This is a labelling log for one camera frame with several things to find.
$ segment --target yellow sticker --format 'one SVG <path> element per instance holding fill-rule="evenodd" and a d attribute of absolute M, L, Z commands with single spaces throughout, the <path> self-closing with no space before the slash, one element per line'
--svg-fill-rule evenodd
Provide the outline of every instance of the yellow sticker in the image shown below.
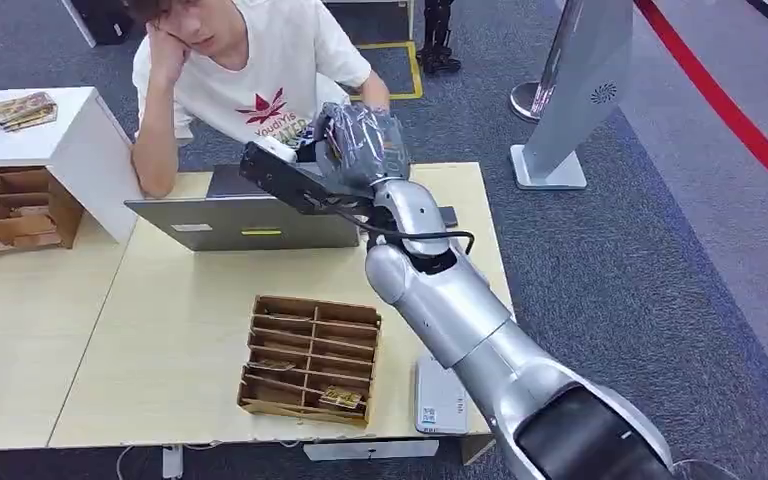
<path fill-rule="evenodd" d="M 243 230 L 240 233 L 242 233 L 244 236 L 252 236 L 252 235 L 281 235 L 281 230 Z"/>

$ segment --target wooden box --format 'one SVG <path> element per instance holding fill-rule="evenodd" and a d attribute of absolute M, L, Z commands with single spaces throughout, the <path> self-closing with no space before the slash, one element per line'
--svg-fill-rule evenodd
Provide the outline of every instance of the wooden box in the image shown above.
<path fill-rule="evenodd" d="M 366 426 L 380 331 L 374 308 L 257 297 L 238 405 L 251 413 Z M 265 360 L 294 366 L 286 371 L 256 366 Z M 361 403 L 352 410 L 321 403 L 330 386 L 359 393 Z"/>
<path fill-rule="evenodd" d="M 45 167 L 0 167 L 0 251 L 72 248 L 83 211 Z"/>

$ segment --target cable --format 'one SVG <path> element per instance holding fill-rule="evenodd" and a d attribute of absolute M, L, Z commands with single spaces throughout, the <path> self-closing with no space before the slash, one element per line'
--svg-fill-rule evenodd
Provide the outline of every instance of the cable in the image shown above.
<path fill-rule="evenodd" d="M 470 232 L 462 230 L 455 230 L 452 232 L 434 232 L 434 233 L 402 233 L 395 230 L 387 230 L 386 228 L 379 228 L 374 225 L 370 225 L 366 222 L 362 222 L 355 218 L 354 215 L 348 214 L 337 210 L 337 214 L 346 220 L 354 223 L 359 228 L 366 230 L 367 232 L 377 233 L 379 235 L 386 235 L 389 237 L 401 238 L 403 240 L 437 240 L 440 238 L 468 238 L 469 242 L 466 244 L 466 254 L 472 251 L 472 246 L 475 244 L 475 235 Z"/>
<path fill-rule="evenodd" d="M 195 450 L 195 451 L 204 451 L 204 450 L 210 450 L 211 448 L 216 448 L 219 445 L 222 445 L 223 442 L 210 442 L 206 447 L 194 447 L 192 445 L 184 445 L 184 448 Z"/>
<path fill-rule="evenodd" d="M 125 454 L 130 452 L 132 448 L 134 448 L 133 445 L 125 447 L 125 450 L 122 450 L 122 453 L 119 454 L 119 458 L 116 459 L 116 477 L 119 480 L 125 480 L 122 476 L 122 459 L 125 458 Z"/>

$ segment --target man's hand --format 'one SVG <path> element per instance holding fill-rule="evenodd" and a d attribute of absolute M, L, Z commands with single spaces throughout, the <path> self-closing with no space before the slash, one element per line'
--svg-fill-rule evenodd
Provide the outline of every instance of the man's hand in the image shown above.
<path fill-rule="evenodd" d="M 146 24 L 146 31 L 151 47 L 151 81 L 161 82 L 164 87 L 174 86 L 190 57 L 190 48 L 151 23 Z"/>

